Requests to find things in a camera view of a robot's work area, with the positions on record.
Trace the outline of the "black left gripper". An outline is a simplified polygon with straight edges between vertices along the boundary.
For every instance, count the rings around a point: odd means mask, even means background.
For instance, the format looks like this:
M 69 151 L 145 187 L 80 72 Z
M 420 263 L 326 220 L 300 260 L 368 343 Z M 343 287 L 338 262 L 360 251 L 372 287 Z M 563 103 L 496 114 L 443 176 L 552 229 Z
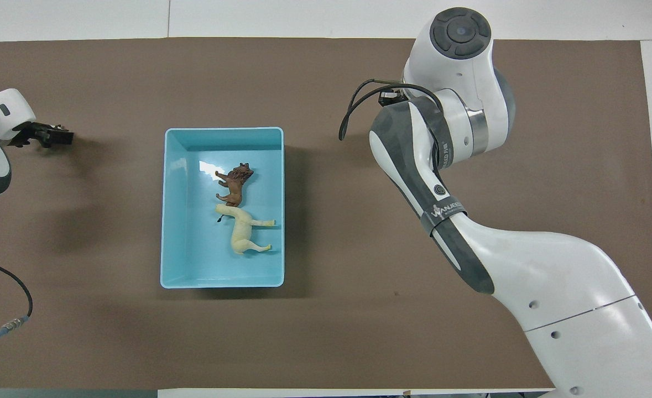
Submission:
M 45 132 L 46 136 L 41 137 L 40 133 Z M 10 132 L 12 135 L 8 146 L 23 147 L 30 144 L 31 139 L 36 139 L 43 148 L 50 148 L 55 145 L 71 145 L 75 133 L 60 124 L 22 123 Z

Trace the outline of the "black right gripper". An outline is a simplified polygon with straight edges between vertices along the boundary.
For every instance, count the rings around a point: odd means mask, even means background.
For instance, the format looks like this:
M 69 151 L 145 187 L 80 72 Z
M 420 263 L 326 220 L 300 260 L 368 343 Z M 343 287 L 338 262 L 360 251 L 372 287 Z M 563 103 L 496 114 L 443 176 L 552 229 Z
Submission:
M 408 100 L 409 98 L 402 90 L 381 90 L 378 94 L 378 104 L 381 107 L 391 106 Z

